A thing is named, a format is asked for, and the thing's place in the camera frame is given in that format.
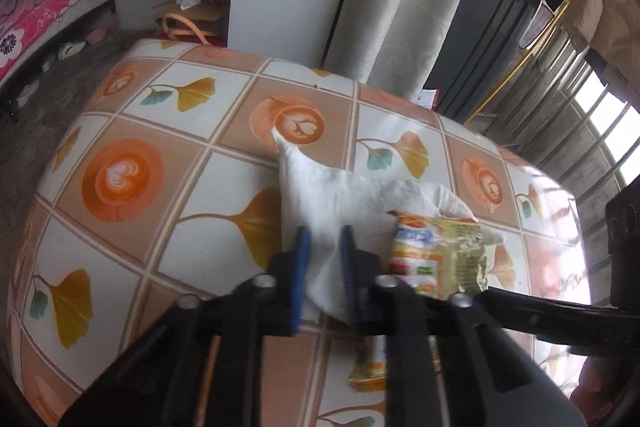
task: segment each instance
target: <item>bag handle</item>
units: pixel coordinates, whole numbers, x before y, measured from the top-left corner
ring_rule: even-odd
[[[175,21],[181,22],[185,26],[187,26],[187,30],[181,30],[178,28],[169,28],[167,21],[169,19],[173,19]],[[182,15],[178,15],[177,13],[167,13],[164,17],[162,17],[162,29],[166,33],[166,36],[169,37],[172,41],[177,41],[178,35],[195,35],[200,39],[202,44],[206,44],[210,46],[210,42],[207,41],[206,36],[215,37],[216,34],[213,32],[204,32],[200,30],[192,21],[187,19],[187,17],[183,17]]]

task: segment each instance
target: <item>floral blanket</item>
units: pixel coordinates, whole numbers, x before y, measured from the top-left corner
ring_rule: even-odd
[[[14,62],[49,25],[79,0],[44,0],[23,13],[0,36],[0,86]]]

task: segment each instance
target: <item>mattress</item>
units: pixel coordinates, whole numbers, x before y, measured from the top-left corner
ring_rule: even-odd
[[[83,15],[89,13],[94,8],[105,4],[108,0],[79,0],[60,17],[52,22],[44,33],[39,36],[31,45],[26,48],[14,62],[12,68],[0,80],[0,90],[3,90],[7,82],[11,79],[14,73],[23,65],[30,57],[36,54],[40,48],[42,48],[47,42],[55,37],[62,30],[73,24]]]

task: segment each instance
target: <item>yellow pole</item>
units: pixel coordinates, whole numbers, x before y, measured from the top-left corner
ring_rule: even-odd
[[[527,52],[522,55],[522,58],[518,61],[518,63],[513,68],[511,68],[511,71],[504,77],[500,84],[498,84],[498,86],[495,87],[495,89],[492,90],[492,92],[489,93],[489,95],[484,100],[482,100],[481,104],[476,108],[475,111],[473,111],[472,115],[465,120],[465,124],[473,120],[476,117],[476,114],[482,111],[486,107],[486,105],[494,99],[495,95],[498,94],[500,90],[507,85],[507,83],[515,76],[516,73],[518,73],[518,71],[520,71],[520,69],[527,63],[527,61],[533,56],[533,54],[542,47],[542,44],[546,42],[546,40],[549,38],[549,35],[551,35],[551,32],[556,29],[556,27],[560,23],[560,19],[562,18],[562,15],[564,14],[567,6],[569,6],[569,0],[565,0],[560,5],[554,17],[549,21],[549,24],[546,25],[546,28],[540,32],[540,35],[538,35],[536,40],[533,41],[533,43],[528,47]]]

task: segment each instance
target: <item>table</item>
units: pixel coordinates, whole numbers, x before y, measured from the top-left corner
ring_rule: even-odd
[[[62,140],[12,271],[12,369],[48,425],[177,296],[228,293],[281,248],[274,126],[325,165],[450,188],[506,238],[491,285],[589,302],[574,198],[508,150],[336,74],[143,40]],[[583,358],[513,336],[576,386]],[[382,425],[383,393],[347,384],[356,343],[311,303],[264,349],[265,427]]]

